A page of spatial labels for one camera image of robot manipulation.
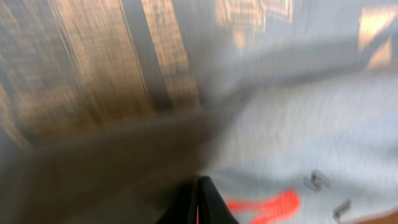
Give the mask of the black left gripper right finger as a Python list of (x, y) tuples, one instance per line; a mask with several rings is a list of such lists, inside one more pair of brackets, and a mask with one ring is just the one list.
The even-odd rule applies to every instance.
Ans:
[(198, 180), (198, 224), (239, 224), (210, 177)]

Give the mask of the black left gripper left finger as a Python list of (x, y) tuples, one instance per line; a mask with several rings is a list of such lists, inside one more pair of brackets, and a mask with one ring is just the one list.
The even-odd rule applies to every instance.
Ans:
[(155, 224), (197, 223), (198, 177), (184, 182), (174, 200)]

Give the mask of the light blue printed t-shirt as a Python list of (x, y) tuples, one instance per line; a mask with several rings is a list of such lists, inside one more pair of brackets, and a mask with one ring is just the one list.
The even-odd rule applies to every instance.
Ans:
[(1, 222), (397, 222), (396, 1), (2, 1)]

